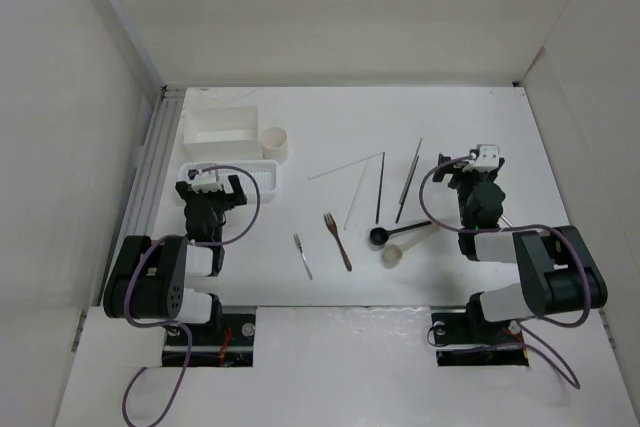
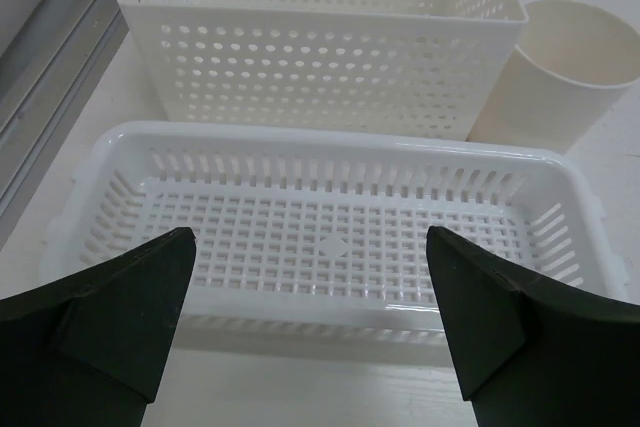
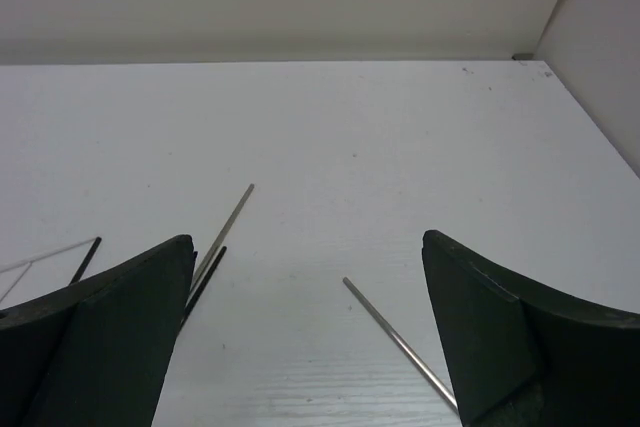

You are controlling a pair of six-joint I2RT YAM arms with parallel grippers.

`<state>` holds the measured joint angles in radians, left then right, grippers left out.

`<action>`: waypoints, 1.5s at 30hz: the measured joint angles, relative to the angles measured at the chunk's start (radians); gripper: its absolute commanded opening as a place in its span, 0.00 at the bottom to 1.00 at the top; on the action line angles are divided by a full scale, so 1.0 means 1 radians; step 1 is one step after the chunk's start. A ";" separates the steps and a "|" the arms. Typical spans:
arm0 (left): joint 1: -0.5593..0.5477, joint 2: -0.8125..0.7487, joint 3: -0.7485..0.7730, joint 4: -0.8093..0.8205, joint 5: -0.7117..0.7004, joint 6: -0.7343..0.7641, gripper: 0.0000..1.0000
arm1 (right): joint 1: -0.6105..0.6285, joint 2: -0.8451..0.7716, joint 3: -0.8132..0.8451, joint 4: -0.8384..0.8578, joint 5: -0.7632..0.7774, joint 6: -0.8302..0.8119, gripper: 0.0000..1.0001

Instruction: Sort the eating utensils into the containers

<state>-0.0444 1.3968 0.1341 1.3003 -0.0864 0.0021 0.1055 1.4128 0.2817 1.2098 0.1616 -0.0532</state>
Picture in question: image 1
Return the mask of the silver metal chopstick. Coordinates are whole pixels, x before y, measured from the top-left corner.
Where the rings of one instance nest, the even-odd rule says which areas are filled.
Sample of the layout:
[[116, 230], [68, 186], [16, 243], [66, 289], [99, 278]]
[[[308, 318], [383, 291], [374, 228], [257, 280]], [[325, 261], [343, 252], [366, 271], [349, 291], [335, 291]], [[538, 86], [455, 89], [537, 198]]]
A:
[[418, 160], [419, 160], [419, 154], [420, 154], [420, 149], [421, 149], [421, 145], [422, 145], [423, 139], [424, 138], [421, 137], [419, 139], [418, 144], [417, 144], [417, 147], [416, 147], [413, 159], [411, 161], [411, 164], [410, 164], [410, 167], [409, 167], [409, 171], [408, 171], [408, 174], [407, 174], [407, 177], [406, 177], [406, 180], [405, 180], [405, 183], [404, 183], [404, 186], [403, 186], [400, 198], [399, 198], [399, 205], [404, 205], [404, 202], [406, 200], [406, 197], [407, 197], [407, 194], [408, 194], [408, 191], [409, 191], [409, 187], [411, 185], [411, 182], [412, 182], [412, 179], [413, 179], [416, 167], [417, 167], [417, 163], [418, 163]]

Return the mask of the black thin chopstick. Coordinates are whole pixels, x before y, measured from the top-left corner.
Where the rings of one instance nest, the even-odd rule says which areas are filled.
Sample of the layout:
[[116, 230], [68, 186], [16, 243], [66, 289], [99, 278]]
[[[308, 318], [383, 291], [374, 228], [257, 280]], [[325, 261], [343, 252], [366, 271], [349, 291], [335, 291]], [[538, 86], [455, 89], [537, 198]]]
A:
[[402, 193], [401, 193], [401, 196], [400, 196], [400, 199], [399, 199], [399, 208], [398, 208], [398, 212], [397, 212], [396, 217], [395, 217], [395, 224], [398, 224], [399, 221], [400, 221], [400, 218], [401, 218], [401, 215], [402, 215], [402, 212], [403, 212], [403, 209], [404, 209], [404, 205], [405, 205], [405, 202], [406, 202], [406, 198], [408, 196], [409, 188], [411, 186], [411, 182], [412, 182], [412, 179], [413, 179], [415, 171], [416, 171], [416, 167], [417, 167], [418, 161], [419, 161], [419, 154], [416, 154], [414, 156], [414, 159], [412, 160], [412, 163], [411, 163], [409, 172], [407, 174], [407, 178], [405, 180], [405, 184], [403, 186], [403, 190], [402, 190]]

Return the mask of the white chopstick long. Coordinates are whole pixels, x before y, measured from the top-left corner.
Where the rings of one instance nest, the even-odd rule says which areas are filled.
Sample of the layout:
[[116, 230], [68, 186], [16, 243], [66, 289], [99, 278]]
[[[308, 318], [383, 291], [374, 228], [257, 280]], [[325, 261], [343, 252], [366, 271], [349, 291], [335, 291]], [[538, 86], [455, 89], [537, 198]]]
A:
[[330, 175], [330, 174], [332, 174], [334, 172], [338, 172], [340, 170], [343, 170], [343, 169], [346, 169], [346, 168], [350, 168], [352, 166], [355, 166], [355, 165], [358, 165], [360, 163], [366, 162], [366, 161], [368, 161], [370, 159], [373, 159], [375, 157], [381, 156], [384, 153], [385, 153], [384, 151], [380, 151], [380, 152], [374, 153], [372, 155], [368, 155], [366, 157], [363, 157], [361, 159], [354, 160], [354, 161], [348, 162], [346, 164], [343, 164], [343, 165], [340, 165], [340, 166], [337, 166], [337, 167], [333, 167], [333, 168], [331, 168], [329, 170], [325, 170], [323, 172], [308, 176], [307, 180], [309, 180], [309, 181], [315, 180], [315, 179], [321, 178], [323, 176]]

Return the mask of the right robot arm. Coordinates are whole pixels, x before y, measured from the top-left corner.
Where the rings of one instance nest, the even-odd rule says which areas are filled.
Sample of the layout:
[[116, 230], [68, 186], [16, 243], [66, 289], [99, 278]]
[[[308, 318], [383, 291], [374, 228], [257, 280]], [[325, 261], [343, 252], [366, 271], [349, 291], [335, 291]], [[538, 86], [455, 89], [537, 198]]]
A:
[[505, 163], [499, 148], [479, 145], [465, 156], [438, 157], [424, 180], [441, 182], [456, 192], [461, 225], [436, 219], [426, 206], [426, 182], [419, 200], [428, 219], [454, 232], [461, 254], [473, 262], [516, 267], [519, 280], [506, 287], [473, 294], [463, 316], [465, 333], [487, 340], [500, 324], [536, 318], [564, 328], [586, 322], [593, 309], [604, 307], [608, 287], [579, 230], [573, 225], [500, 225], [506, 194], [496, 183]]

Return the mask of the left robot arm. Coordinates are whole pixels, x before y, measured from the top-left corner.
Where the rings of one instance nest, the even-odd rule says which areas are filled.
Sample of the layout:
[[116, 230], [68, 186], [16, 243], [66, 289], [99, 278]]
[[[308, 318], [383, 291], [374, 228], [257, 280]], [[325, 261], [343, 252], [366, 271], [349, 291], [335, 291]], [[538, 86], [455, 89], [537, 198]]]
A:
[[227, 181], [216, 180], [213, 167], [192, 169], [175, 184], [184, 202], [184, 235], [170, 234], [158, 240], [145, 235], [127, 236], [112, 268], [103, 295], [109, 318], [131, 318], [153, 326], [189, 325], [201, 343], [217, 341], [223, 334], [223, 310], [214, 294], [185, 286], [185, 278], [215, 277], [223, 266], [222, 239], [226, 213], [248, 204], [240, 183], [245, 171], [233, 167]]

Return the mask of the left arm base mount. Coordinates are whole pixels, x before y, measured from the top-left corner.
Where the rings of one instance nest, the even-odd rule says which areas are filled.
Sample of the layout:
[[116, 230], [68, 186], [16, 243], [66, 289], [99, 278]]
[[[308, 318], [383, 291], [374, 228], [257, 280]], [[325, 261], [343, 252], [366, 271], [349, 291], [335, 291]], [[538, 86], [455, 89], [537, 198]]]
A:
[[[252, 367], [256, 334], [255, 307], [230, 307], [216, 325], [190, 324], [189, 367]], [[178, 327], [166, 328], [161, 352], [163, 367], [180, 367], [187, 353], [187, 336]]]

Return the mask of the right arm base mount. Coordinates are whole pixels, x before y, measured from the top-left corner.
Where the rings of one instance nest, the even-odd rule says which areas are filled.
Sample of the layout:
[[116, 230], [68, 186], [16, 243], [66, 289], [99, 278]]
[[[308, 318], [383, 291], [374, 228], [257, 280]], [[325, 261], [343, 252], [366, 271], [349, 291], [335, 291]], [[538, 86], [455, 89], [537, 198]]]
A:
[[435, 311], [428, 342], [439, 367], [528, 367], [523, 335], [510, 321], [487, 323], [459, 311]]

